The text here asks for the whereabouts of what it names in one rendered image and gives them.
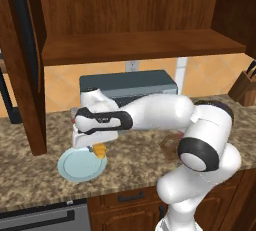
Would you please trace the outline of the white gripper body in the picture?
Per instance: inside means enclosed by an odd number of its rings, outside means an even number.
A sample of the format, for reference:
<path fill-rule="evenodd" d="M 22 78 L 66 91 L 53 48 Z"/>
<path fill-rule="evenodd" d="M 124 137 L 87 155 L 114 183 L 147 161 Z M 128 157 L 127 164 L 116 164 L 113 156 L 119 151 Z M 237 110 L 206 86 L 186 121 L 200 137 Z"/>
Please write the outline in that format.
<path fill-rule="evenodd" d="M 73 147 L 76 149 L 113 141 L 117 138 L 117 131 L 97 131 L 91 135 L 86 135 L 84 133 L 79 133 L 77 130 L 74 130 L 72 134 Z"/>

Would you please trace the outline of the grey translucent jar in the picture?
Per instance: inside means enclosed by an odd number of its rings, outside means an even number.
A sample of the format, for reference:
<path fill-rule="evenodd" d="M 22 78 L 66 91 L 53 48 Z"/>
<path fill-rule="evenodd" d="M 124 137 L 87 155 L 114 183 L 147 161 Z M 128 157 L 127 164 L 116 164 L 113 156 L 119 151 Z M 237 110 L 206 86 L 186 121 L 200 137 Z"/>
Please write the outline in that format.
<path fill-rule="evenodd" d="M 77 114 L 78 110 L 79 110 L 79 107 L 72 107 L 72 108 L 70 109 L 70 114 L 71 114 L 71 121 L 72 121 L 72 123 L 75 122 L 75 117 L 76 117 L 76 114 Z"/>

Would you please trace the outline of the brown wooden cutting board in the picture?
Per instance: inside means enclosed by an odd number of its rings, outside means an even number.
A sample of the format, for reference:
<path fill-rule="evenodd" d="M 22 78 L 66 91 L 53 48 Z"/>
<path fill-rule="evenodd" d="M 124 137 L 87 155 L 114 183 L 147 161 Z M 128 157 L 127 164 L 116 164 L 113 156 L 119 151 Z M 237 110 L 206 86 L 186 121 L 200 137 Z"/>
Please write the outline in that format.
<path fill-rule="evenodd" d="M 177 150 L 182 138 L 182 132 L 171 133 L 160 142 L 160 148 L 168 161 L 174 161 L 178 159 Z"/>

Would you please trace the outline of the open wooden cabinet door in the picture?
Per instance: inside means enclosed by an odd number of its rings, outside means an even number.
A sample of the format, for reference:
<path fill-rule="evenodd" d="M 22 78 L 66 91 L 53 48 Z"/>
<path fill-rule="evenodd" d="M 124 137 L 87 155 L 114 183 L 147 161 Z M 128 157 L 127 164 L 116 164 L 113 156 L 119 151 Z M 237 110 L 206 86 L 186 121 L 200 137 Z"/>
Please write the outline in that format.
<path fill-rule="evenodd" d="M 244 45 L 256 59 L 256 0 L 216 0 L 211 28 Z"/>
<path fill-rule="evenodd" d="M 47 152 L 41 0 L 0 0 L 0 50 L 31 152 Z"/>

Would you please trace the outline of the orange yellow pastry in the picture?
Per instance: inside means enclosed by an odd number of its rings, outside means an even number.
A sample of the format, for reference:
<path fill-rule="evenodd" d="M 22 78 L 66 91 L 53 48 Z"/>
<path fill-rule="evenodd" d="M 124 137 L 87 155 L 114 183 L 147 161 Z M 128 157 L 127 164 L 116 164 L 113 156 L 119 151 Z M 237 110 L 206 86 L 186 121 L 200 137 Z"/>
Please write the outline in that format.
<path fill-rule="evenodd" d="M 93 152 L 99 159 L 104 159 L 106 155 L 107 147 L 104 143 L 95 144 L 93 146 Z"/>

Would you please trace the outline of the light blue plate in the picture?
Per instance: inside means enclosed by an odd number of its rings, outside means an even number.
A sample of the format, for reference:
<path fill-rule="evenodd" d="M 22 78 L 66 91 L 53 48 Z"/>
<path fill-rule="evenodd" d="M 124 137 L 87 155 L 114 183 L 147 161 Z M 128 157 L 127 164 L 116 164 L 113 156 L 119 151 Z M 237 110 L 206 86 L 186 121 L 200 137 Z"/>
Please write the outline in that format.
<path fill-rule="evenodd" d="M 100 159 L 90 147 L 69 148 L 58 160 L 58 172 L 68 181 L 90 181 L 102 174 L 107 165 L 107 157 Z"/>

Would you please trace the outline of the wooden drawer front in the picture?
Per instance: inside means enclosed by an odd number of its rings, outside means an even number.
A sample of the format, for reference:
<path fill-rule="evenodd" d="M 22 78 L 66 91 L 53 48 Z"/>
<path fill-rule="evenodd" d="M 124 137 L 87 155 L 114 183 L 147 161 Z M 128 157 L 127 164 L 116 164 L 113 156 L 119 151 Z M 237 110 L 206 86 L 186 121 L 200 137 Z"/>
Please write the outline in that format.
<path fill-rule="evenodd" d="M 133 200 L 129 202 L 118 202 L 118 195 L 122 195 L 124 197 L 131 196 L 138 194 L 140 191 L 144 192 L 144 198 Z M 128 190 L 128 191 L 120 191 L 116 193 L 110 193 L 105 195 L 99 195 L 90 197 L 88 199 L 88 206 L 89 209 L 92 211 L 105 209 L 105 208 L 114 208 L 114 207 L 121 207 L 122 205 L 128 206 L 128 205 L 138 205 L 143 203 L 151 203 L 151 202 L 159 202 L 161 199 L 157 195 L 156 187 L 144 187 L 144 188 L 138 188 L 134 190 Z"/>

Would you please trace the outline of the grey blue toaster oven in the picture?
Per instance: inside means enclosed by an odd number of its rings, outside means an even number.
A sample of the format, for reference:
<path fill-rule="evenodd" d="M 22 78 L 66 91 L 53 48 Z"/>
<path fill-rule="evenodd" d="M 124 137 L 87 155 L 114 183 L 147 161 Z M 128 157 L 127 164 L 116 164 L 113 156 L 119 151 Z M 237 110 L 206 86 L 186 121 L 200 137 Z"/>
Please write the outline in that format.
<path fill-rule="evenodd" d="M 79 82 L 80 93 L 100 89 L 119 107 L 149 94 L 178 93 L 177 84 L 165 70 L 86 75 Z"/>

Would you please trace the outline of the wooden cupboard door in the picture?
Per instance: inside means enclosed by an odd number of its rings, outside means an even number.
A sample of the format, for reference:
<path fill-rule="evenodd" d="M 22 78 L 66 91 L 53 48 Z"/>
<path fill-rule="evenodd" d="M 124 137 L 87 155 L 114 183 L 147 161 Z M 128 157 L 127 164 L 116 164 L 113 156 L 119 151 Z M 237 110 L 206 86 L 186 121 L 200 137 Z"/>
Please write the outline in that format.
<path fill-rule="evenodd" d="M 92 213 L 91 231 L 155 231 L 160 205 L 166 213 L 159 202 Z"/>
<path fill-rule="evenodd" d="M 238 171 L 209 192 L 195 220 L 203 231 L 256 231 L 256 168 Z"/>

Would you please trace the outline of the grey dishwasher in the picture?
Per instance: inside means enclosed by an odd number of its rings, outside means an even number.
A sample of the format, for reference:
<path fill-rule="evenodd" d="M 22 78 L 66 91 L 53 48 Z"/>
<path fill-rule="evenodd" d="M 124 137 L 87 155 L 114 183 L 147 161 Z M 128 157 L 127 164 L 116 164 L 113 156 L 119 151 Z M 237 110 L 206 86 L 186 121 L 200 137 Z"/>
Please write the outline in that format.
<path fill-rule="evenodd" d="M 0 231 L 91 231 L 87 200 L 0 213 Z"/>

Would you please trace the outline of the wooden knife block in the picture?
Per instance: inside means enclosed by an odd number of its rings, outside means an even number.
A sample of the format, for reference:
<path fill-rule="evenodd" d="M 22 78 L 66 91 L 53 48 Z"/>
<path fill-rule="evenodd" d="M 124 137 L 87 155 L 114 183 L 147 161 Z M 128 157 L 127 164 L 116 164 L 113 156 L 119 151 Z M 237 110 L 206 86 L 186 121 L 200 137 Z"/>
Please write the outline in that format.
<path fill-rule="evenodd" d="M 228 95 L 244 107 L 254 104 L 256 99 L 256 60 L 250 63 L 246 71 L 240 73 Z"/>

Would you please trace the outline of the white wall outlet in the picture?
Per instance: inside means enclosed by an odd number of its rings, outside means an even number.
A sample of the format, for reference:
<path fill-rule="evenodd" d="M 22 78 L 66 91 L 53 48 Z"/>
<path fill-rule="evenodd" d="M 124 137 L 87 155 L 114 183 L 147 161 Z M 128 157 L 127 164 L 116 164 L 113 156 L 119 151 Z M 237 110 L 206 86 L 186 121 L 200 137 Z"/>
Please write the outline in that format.
<path fill-rule="evenodd" d="M 139 61 L 138 60 L 132 60 L 127 61 L 125 64 L 125 71 L 126 72 L 137 72 L 139 70 Z"/>

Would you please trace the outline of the wooden wall cabinet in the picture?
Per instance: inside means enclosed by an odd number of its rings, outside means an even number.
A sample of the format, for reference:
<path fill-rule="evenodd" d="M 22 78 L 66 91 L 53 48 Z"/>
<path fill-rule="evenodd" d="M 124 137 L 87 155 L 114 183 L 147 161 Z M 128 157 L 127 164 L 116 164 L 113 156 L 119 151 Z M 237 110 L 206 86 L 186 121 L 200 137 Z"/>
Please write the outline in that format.
<path fill-rule="evenodd" d="M 41 0 L 44 65 L 245 53 L 211 28 L 216 0 Z"/>

